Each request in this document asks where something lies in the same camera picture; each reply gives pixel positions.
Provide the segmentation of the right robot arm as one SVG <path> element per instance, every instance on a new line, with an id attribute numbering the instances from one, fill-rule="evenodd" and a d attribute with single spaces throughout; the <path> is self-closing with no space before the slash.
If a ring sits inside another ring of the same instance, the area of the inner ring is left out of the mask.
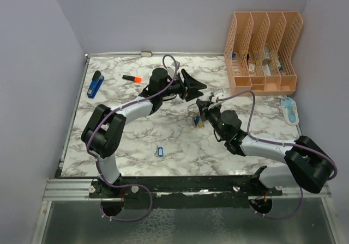
<path id="1" fill-rule="evenodd" d="M 221 111 L 221 104 L 197 100 L 200 116 L 213 127 L 219 142 L 232 154 L 257 156 L 280 162 L 278 167 L 260 167 L 251 177 L 251 191 L 258 196 L 270 188 L 299 186 L 319 193 L 336 173 L 333 160 L 309 137 L 295 141 L 269 141 L 252 138 L 241 128 L 241 120 L 234 110 Z"/>

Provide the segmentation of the keyring with key bunch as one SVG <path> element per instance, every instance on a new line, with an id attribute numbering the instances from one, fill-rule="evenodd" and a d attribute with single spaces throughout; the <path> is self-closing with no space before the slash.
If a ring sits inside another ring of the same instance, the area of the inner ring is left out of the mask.
<path id="1" fill-rule="evenodd" d="M 192 103 L 187 107 L 187 111 L 188 111 L 188 117 L 190 117 L 194 123 L 195 127 L 198 128 L 203 128 L 204 127 L 204 123 L 201 119 L 201 115 L 199 113 L 199 110 L 197 108 L 197 104 Z"/>

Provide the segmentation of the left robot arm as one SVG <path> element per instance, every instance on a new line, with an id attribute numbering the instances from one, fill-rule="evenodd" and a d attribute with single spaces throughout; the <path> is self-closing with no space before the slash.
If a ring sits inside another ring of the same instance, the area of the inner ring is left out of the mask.
<path id="1" fill-rule="evenodd" d="M 112 198 L 119 194 L 121 185 L 117 181 L 121 177 L 115 159 L 126 124 L 155 113 L 163 104 L 165 97 L 179 96 L 186 102 L 203 95 L 204 83 L 190 76 L 184 69 L 176 73 L 174 78 L 164 68 L 152 71 L 148 86 L 134 100 L 118 106 L 116 109 L 100 104 L 92 113 L 81 140 L 87 152 L 96 161 L 98 177 L 103 184 L 101 190 Z"/>

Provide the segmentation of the blue tag key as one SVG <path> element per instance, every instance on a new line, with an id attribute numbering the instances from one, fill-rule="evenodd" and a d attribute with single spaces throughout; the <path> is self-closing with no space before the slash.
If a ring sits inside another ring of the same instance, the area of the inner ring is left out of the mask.
<path id="1" fill-rule="evenodd" d="M 164 148 L 157 145 L 154 155 L 157 157 L 163 157 L 164 156 Z"/>

